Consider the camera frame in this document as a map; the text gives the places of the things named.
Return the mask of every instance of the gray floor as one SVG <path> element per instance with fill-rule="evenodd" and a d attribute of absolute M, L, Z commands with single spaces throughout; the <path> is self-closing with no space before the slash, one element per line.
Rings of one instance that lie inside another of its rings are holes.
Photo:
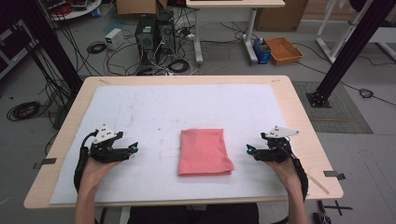
<path fill-rule="evenodd" d="M 242 28 L 245 23 L 238 23 Z M 104 36 L 113 28 L 121 28 L 134 33 L 134 24 L 121 21 L 114 15 L 107 14 L 99 19 L 90 16 L 78 18 L 69 22 L 73 36 L 77 40 L 84 56 L 85 48 L 94 41 L 103 41 Z M 316 42 L 316 32 L 319 23 L 303 21 L 296 33 L 261 33 L 258 36 L 286 36 L 292 42 L 307 45 L 318 54 L 323 55 Z M 340 22 L 331 23 L 323 36 L 326 40 L 334 40 L 345 25 Z M 201 27 L 202 39 L 233 40 L 233 31 L 217 22 L 205 23 Z M 75 62 L 74 51 L 63 37 L 61 41 L 71 61 Z M 320 59 L 312 50 L 297 46 L 304 57 L 300 63 L 326 72 L 330 64 Z M 193 60 L 191 45 L 185 47 L 188 60 Z M 293 81 L 321 81 L 321 73 L 307 69 L 297 63 L 276 66 L 250 66 L 247 54 L 241 43 L 214 45 L 203 43 L 205 63 L 193 75 L 286 75 Z M 394 63 L 376 44 L 368 44 L 361 53 L 374 63 Z M 111 62 L 128 67 L 138 60 L 136 47 L 126 48 L 115 55 Z M 103 75 L 105 54 L 91 55 L 89 63 Z M 396 102 L 396 65 L 387 64 L 373 66 L 364 58 L 358 58 L 347 71 L 343 80 L 355 87 L 369 89 L 375 96 Z M 122 68 L 112 66 L 113 71 L 123 72 Z M 87 76 L 87 69 L 79 73 Z M 71 223 L 73 209 L 28 210 L 23 207 L 23 201 L 32 186 L 37 169 L 35 162 L 45 158 L 44 147 L 56 133 L 51 128 L 48 118 L 37 118 L 25 121 L 11 122 L 6 113 L 15 105 L 27 101 L 45 103 L 47 96 L 39 94 L 46 83 L 41 72 L 30 58 L 21 61 L 6 77 L 0 81 L 0 150 L 2 153 L 0 169 L 0 223 Z M 350 206 L 353 211 L 338 211 L 327 209 L 327 214 L 333 223 L 396 223 L 396 177 L 392 164 L 396 159 L 396 107 L 385 104 L 374 98 L 363 99 L 357 91 L 346 88 L 358 109 L 370 125 L 374 134 L 342 134 L 318 133 L 334 170 L 346 175 L 341 181 L 344 197 L 338 202 L 341 206 Z M 324 201 L 326 205 L 334 205 L 334 201 Z M 280 220 L 287 214 L 285 203 L 260 203 L 262 223 Z M 307 213 L 317 212 L 316 202 L 307 202 Z M 110 209 L 106 223 L 117 223 L 120 216 L 119 208 Z"/>

